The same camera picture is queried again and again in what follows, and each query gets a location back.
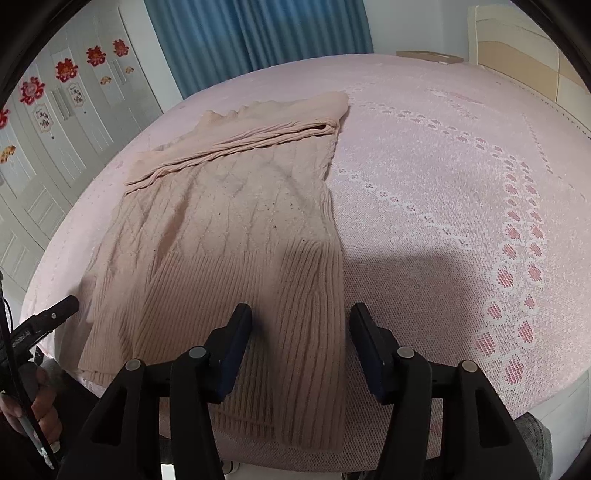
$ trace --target screw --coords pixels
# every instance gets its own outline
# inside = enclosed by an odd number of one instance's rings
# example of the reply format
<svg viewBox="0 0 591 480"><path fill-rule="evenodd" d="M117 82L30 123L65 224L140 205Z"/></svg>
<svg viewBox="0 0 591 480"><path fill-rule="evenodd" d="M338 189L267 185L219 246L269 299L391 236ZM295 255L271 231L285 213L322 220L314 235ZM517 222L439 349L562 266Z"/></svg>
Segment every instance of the screw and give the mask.
<svg viewBox="0 0 591 480"><path fill-rule="evenodd" d="M471 374L478 372L478 365L476 365L472 360L464 360L462 362L462 368Z"/></svg>
<svg viewBox="0 0 591 480"><path fill-rule="evenodd" d="M407 346L402 346L400 347L396 353L398 354L398 356L401 356L402 358L412 358L414 357L414 350L410 347Z"/></svg>
<svg viewBox="0 0 591 480"><path fill-rule="evenodd" d="M142 362L140 362L137 358L134 358L125 364L125 369L129 370L130 372L137 370L141 367Z"/></svg>
<svg viewBox="0 0 591 480"><path fill-rule="evenodd" d="M202 346L194 346L189 350L189 356L191 358L201 358L205 356L206 353L207 350L205 350L205 348L203 348Z"/></svg>

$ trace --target bed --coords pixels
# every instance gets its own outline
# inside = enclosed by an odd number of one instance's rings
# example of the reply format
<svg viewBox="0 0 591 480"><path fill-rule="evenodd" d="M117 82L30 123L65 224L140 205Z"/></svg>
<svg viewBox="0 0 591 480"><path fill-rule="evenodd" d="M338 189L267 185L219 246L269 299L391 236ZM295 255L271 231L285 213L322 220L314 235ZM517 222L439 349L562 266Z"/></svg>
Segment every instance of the bed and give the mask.
<svg viewBox="0 0 591 480"><path fill-rule="evenodd" d="M539 98L478 66L373 54L253 72L159 118L67 215L22 318L83 295L80 279L122 196L133 153L187 132L207 109L224 113L329 90L346 91L350 105L326 180L345 255L346 308L364 301L401 344L431 361L474 359L514 417L584 375L591 364L588 138ZM88 335L84 320L43 343L74 375ZM369 395L352 348L347 362L341 451L218 432L220 454L292 471L373 469L390 411ZM430 456L440 436L435 403Z"/></svg>

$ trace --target blue gripper pad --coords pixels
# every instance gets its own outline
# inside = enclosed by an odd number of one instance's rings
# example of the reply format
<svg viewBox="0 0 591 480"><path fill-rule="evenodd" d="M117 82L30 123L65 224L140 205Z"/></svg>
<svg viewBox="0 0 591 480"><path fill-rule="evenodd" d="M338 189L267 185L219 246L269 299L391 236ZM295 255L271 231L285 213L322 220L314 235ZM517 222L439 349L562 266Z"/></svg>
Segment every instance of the blue gripper pad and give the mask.
<svg viewBox="0 0 591 480"><path fill-rule="evenodd" d="M351 308L349 330L369 391L382 405L391 404L398 391L392 357L398 342L390 330L375 324L365 303Z"/></svg>
<svg viewBox="0 0 591 480"><path fill-rule="evenodd" d="M246 303L239 303L228 324L212 331L205 342L204 347L211 354L211 375L208 375L207 386L212 403L221 403L234 388L251 331L251 308Z"/></svg>

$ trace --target wooden headboard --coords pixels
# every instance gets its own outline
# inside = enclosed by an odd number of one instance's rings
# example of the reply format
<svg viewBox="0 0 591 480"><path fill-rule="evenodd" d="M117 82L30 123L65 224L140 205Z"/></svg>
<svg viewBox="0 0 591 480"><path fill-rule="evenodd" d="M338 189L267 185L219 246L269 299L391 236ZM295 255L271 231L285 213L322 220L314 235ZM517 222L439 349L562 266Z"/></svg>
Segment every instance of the wooden headboard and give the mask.
<svg viewBox="0 0 591 480"><path fill-rule="evenodd" d="M561 106L591 130L591 95L548 35L516 7L468 10L469 61L496 70Z"/></svg>

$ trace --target human hand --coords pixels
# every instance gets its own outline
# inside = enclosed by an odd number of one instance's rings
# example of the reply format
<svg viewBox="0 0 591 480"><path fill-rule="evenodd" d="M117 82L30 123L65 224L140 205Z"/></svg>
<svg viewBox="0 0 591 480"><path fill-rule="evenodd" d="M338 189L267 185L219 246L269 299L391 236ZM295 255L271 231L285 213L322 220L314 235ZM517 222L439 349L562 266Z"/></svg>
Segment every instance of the human hand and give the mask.
<svg viewBox="0 0 591 480"><path fill-rule="evenodd" d="M56 399L56 391L48 385L49 375L42 368L37 368L37 382L39 383L39 391L33 401L31 409L33 415L39 422L41 431L47 438L49 444L59 440L62 430L61 421L57 415L57 410L53 406L53 402ZM19 418L24 416L22 407L18 402L8 395L0 395L0 410L4 413L4 416L8 420L8 423L17 432L25 435L25 431L22 429Z"/></svg>

